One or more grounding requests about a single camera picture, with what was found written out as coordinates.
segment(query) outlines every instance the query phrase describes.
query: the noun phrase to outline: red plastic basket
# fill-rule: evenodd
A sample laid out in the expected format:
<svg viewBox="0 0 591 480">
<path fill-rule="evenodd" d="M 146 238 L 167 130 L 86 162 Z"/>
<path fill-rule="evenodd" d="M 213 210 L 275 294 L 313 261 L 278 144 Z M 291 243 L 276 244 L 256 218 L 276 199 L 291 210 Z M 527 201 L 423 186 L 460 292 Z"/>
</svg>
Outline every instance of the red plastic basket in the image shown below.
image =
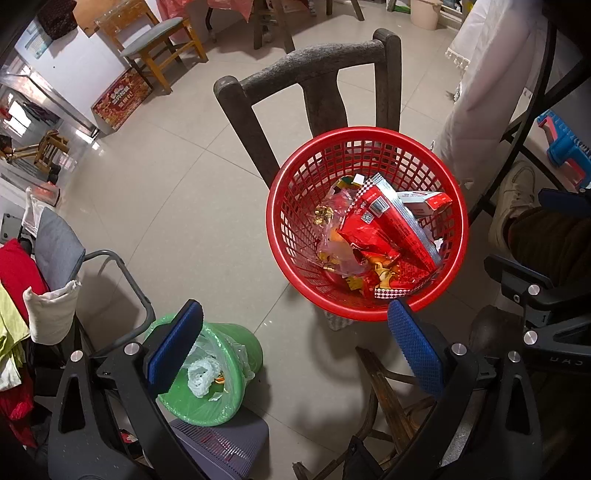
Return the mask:
<svg viewBox="0 0 591 480">
<path fill-rule="evenodd" d="M 407 299 L 416 312 L 435 300 L 457 274 L 468 241 L 466 204 L 451 172 L 423 145 L 397 132 L 348 127 L 313 138 L 287 159 L 267 200 L 267 235 L 273 256 L 290 283 L 319 307 L 345 318 L 369 322 L 387 319 L 388 302 L 350 291 L 338 275 L 308 261 L 317 238 L 307 215 L 330 186 L 344 175 L 368 177 L 380 172 L 395 190 L 446 192 L 453 200 L 443 212 L 423 218 L 435 238 L 443 238 L 443 262 L 430 282 Z"/>
</svg>

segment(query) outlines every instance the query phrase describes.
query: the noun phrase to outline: red cloth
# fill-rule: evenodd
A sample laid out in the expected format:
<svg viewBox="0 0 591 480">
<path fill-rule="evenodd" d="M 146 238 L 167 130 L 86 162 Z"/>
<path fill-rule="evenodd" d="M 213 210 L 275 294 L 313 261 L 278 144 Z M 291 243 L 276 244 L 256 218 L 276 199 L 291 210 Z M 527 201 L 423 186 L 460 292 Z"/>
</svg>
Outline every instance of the red cloth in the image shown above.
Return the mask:
<svg viewBox="0 0 591 480">
<path fill-rule="evenodd" d="M 37 264 L 13 238 L 0 248 L 0 282 L 10 295 L 21 317 L 29 324 L 29 315 L 22 292 L 32 287 L 42 295 L 48 291 Z M 33 381 L 26 368 L 20 369 L 22 383 L 0 392 L 0 415 L 4 416 L 15 437 L 29 447 L 37 447 L 28 415 L 33 410 Z"/>
<path fill-rule="evenodd" d="M 19 442 L 36 448 L 37 444 L 29 423 L 29 414 L 33 410 L 33 381 L 26 368 L 21 368 L 19 372 L 22 383 L 0 392 L 0 414 L 6 418 Z"/>
<path fill-rule="evenodd" d="M 48 292 L 35 261 L 22 249 L 16 238 L 0 248 L 0 282 L 10 295 L 25 323 L 29 325 L 29 314 L 22 299 L 22 292 L 28 287 L 37 295 Z"/>
</svg>

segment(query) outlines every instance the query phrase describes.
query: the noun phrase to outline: yellow cloth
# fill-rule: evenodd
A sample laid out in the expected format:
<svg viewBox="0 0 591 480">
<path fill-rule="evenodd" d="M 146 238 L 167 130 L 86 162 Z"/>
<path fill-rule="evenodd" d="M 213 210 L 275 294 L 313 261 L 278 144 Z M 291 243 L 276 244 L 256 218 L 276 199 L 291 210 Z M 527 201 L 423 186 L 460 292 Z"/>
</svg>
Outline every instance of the yellow cloth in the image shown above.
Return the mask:
<svg viewBox="0 0 591 480">
<path fill-rule="evenodd" d="M 18 358 L 22 365 L 24 351 L 20 342 L 29 335 L 29 327 L 18 313 L 4 286 L 0 284 L 0 360 L 10 355 L 14 349 L 13 358 Z"/>
</svg>

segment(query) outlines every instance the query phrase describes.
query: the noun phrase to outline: gray chair seat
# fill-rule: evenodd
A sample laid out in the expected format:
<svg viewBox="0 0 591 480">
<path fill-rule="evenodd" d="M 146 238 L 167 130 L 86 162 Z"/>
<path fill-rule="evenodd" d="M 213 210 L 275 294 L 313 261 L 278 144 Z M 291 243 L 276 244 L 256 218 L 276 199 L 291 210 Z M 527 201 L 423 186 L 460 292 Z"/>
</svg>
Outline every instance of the gray chair seat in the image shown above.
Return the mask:
<svg viewBox="0 0 591 480">
<path fill-rule="evenodd" d="M 156 38 L 166 33 L 167 31 L 172 30 L 182 21 L 183 17 L 174 17 L 160 22 L 159 24 L 150 28 L 146 33 L 136 38 L 132 43 L 129 44 L 129 46 L 125 47 L 121 51 L 120 55 L 122 57 L 130 57 L 132 55 L 135 55 L 146 45 L 149 45 L 150 42 L 154 41 Z"/>
</svg>

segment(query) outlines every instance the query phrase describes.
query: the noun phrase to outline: candy wrapper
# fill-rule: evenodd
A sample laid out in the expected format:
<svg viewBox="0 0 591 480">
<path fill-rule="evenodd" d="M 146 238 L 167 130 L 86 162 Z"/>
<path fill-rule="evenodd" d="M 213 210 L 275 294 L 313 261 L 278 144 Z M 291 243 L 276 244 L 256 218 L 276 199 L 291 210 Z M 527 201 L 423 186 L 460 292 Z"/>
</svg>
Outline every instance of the candy wrapper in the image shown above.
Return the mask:
<svg viewBox="0 0 591 480">
<path fill-rule="evenodd" d="M 360 277 L 366 297 L 409 295 L 441 263 L 435 245 L 380 174 L 358 190 L 337 233 L 350 243 L 359 261 L 371 266 Z"/>
<path fill-rule="evenodd" d="M 316 255 L 310 257 L 303 252 L 304 256 L 326 271 L 344 277 L 360 275 L 370 268 L 366 262 L 358 261 L 349 243 L 337 233 L 363 180 L 364 177 L 360 175 L 343 177 L 330 188 L 322 203 L 314 209 L 314 214 L 310 215 L 320 240 L 316 246 Z"/>
</svg>

